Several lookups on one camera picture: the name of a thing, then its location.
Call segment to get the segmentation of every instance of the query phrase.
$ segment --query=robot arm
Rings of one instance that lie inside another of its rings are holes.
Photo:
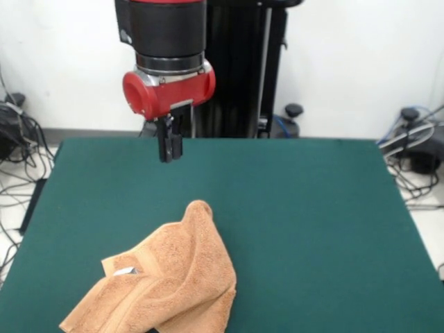
[[[160,159],[182,155],[184,112],[210,99],[216,87],[206,61],[206,0],[116,0],[120,39],[136,53],[123,77],[134,113],[157,127]]]

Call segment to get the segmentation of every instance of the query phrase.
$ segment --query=blue cable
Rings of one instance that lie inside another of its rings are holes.
[[[279,124],[279,126],[281,127],[281,129],[284,131],[285,137],[287,139],[291,138],[289,131],[287,130],[287,127],[285,126],[284,122],[282,121],[282,119],[279,116],[274,115],[273,116],[274,120],[277,121],[277,123]]]
[[[396,120],[393,123],[393,125],[388,130],[388,132],[385,134],[385,136],[383,136],[382,139],[380,139],[378,142],[376,142],[377,145],[383,144],[385,141],[387,141],[387,139],[389,138],[389,135],[393,132],[393,130],[395,129],[396,124],[399,122],[400,119],[401,119],[401,116],[399,115],[396,118]]]
[[[432,115],[432,118],[434,120],[436,120],[435,115],[433,114],[432,111],[430,111],[428,108],[421,106],[421,105],[412,105],[409,106],[409,108],[413,108],[413,109],[417,109],[417,110],[422,110],[427,112],[428,114]],[[398,123],[398,121],[401,120],[401,116],[398,116],[398,118],[395,120],[395,122],[393,123],[393,125],[390,127],[390,130],[388,130],[388,132],[385,134],[385,136],[382,137],[382,139],[380,139],[376,144],[383,144],[385,141],[387,141],[387,139],[389,138],[389,135],[393,132],[393,130],[395,129],[396,124]]]

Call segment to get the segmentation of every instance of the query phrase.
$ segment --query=orange towel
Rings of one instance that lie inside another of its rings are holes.
[[[194,201],[181,222],[165,224],[133,249],[104,259],[105,277],[60,328],[69,333],[224,332],[236,274],[212,217],[207,203]]]

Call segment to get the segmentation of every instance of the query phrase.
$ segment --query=green tabletop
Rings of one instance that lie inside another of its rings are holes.
[[[127,250],[206,200],[237,272],[228,333],[444,332],[444,288],[372,142],[70,139],[0,292],[0,330],[59,332]]]

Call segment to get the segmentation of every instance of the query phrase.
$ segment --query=floor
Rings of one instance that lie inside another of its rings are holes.
[[[37,167],[28,168],[28,175],[24,170],[22,164],[3,163],[1,165],[1,171],[10,173],[14,176],[10,176],[5,173],[0,173],[0,220],[4,228],[8,231],[8,234],[12,240],[19,246],[22,237],[15,229],[19,228],[22,224],[23,217],[28,207],[28,201],[33,193],[34,184],[28,183],[23,179],[29,179],[29,176],[38,179],[44,175],[46,168],[46,176],[50,174],[50,161],[47,159],[35,158]],[[421,198],[415,202],[416,205],[437,205],[444,204],[444,167],[438,170],[438,174],[443,179],[428,196]],[[429,177],[420,176],[413,173],[408,175],[410,181],[416,185],[427,185],[429,183]],[[418,227],[419,233],[424,241],[425,247],[429,253],[429,256],[433,262],[435,268],[444,264],[444,209],[431,210],[431,211],[412,211],[411,215]],[[8,258],[11,258],[16,251],[14,246],[11,246],[11,241],[0,229],[0,266],[3,264],[3,259],[10,249]],[[8,270],[10,268],[9,263],[0,275],[0,285],[7,277]],[[444,280],[444,267],[439,272],[441,279]]]

